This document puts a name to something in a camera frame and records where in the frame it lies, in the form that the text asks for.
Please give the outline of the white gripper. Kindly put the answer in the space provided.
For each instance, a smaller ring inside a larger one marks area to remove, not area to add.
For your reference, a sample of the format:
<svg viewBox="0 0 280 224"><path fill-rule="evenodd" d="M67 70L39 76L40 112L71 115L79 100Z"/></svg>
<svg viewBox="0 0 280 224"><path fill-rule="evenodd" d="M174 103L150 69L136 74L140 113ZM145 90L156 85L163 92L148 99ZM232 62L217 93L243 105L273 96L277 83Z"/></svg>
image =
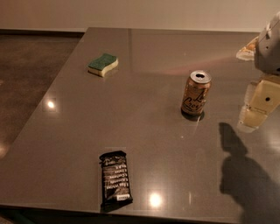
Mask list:
<svg viewBox="0 0 280 224"><path fill-rule="evenodd" d="M266 74L280 75L280 11L258 36L255 47L255 67ZM237 129L252 133L279 105L279 83L270 80L251 82L244 97Z"/></svg>

